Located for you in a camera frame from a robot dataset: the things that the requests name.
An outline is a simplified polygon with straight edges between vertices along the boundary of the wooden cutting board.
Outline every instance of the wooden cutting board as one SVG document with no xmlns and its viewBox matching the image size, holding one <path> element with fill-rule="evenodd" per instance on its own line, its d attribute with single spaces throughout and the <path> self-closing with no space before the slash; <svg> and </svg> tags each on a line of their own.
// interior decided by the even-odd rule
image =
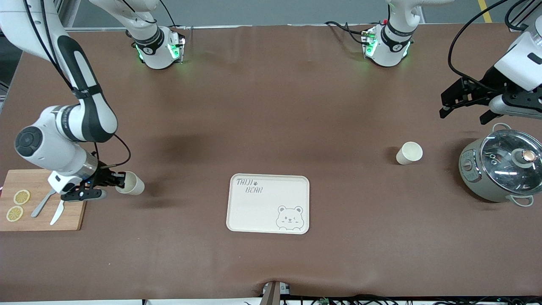
<svg viewBox="0 0 542 305">
<path fill-rule="evenodd" d="M 40 215 L 30 217 L 43 198 L 51 190 L 47 177 L 51 173 L 46 169 L 13 169 L 8 172 L 0 195 L 0 231 L 70 231 L 79 230 L 85 202 L 65 202 L 64 212 L 54 225 L 49 225 L 60 202 L 60 194 L 49 198 Z M 10 207 L 16 204 L 13 196 L 21 189 L 30 192 L 30 200 L 21 205 L 23 217 L 13 223 L 9 222 L 6 214 Z"/>
</svg>

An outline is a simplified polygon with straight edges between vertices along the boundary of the white tray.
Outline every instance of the white tray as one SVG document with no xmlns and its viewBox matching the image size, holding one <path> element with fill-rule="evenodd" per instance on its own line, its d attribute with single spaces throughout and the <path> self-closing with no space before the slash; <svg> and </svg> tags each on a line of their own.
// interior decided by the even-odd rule
<svg viewBox="0 0 542 305">
<path fill-rule="evenodd" d="M 309 227 L 309 182 L 303 176 L 235 174 L 230 180 L 228 229 L 305 234 Z"/>
</svg>

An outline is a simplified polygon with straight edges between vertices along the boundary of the robotic arm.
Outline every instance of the robotic arm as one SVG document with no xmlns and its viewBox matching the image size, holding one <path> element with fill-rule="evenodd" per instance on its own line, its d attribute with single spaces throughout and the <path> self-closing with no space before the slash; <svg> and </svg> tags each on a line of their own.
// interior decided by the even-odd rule
<svg viewBox="0 0 542 305">
<path fill-rule="evenodd" d="M 153 69 L 182 62 L 185 37 L 167 27 L 159 27 L 149 13 L 158 0 L 89 0 L 115 17 L 135 42 L 139 58 Z"/>
<path fill-rule="evenodd" d="M 443 5 L 454 0 L 386 0 L 388 22 L 363 33 L 365 57 L 376 64 L 392 67 L 407 55 L 412 35 L 421 19 L 421 6 Z"/>
<path fill-rule="evenodd" d="M 478 83 L 462 77 L 442 92 L 441 118 L 456 108 L 478 104 L 489 106 L 480 116 L 481 124 L 503 115 L 542 119 L 541 36 L 539 16 Z"/>
<path fill-rule="evenodd" d="M 79 100 L 75 105 L 43 110 L 34 124 L 17 135 L 17 153 L 52 170 L 48 181 L 66 201 L 105 197 L 105 191 L 95 186 L 122 188 L 124 173 L 109 170 L 78 145 L 109 140 L 117 130 L 117 118 L 81 46 L 64 30 L 53 1 L 0 1 L 0 27 L 15 46 L 53 62 L 61 75 L 64 72 Z"/>
</svg>

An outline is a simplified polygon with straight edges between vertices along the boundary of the paper cup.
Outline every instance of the paper cup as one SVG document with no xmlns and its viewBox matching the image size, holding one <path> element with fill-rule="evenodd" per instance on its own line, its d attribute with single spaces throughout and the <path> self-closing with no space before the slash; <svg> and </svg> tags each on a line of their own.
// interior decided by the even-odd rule
<svg viewBox="0 0 542 305">
<path fill-rule="evenodd" d="M 406 142 L 403 144 L 403 147 L 399 149 L 397 156 L 397 162 L 401 165 L 411 164 L 412 162 L 418 161 L 422 158 L 423 150 L 422 147 L 416 142 Z"/>
<path fill-rule="evenodd" d="M 124 188 L 115 186 L 115 189 L 117 189 L 117 192 L 121 194 L 135 196 L 143 192 L 145 189 L 145 184 L 139 177 L 136 176 L 136 174 L 131 171 L 127 171 L 126 177 L 124 178 Z"/>
</svg>

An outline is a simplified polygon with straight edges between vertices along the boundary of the green indicator light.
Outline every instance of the green indicator light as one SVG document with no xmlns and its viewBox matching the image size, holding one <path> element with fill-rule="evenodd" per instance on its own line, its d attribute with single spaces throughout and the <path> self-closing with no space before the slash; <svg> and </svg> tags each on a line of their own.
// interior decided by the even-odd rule
<svg viewBox="0 0 542 305">
<path fill-rule="evenodd" d="M 144 61 L 144 60 L 143 60 L 143 55 L 141 55 L 141 50 L 139 50 L 139 47 L 138 47 L 137 45 L 135 46 L 135 49 L 137 50 L 137 53 L 139 54 L 139 59 L 140 59 L 141 61 Z"/>
<path fill-rule="evenodd" d="M 170 44 L 168 44 L 167 46 L 169 47 L 171 57 L 173 57 L 174 59 L 179 58 L 179 48 L 176 47 L 175 45 L 172 46 Z"/>
</svg>

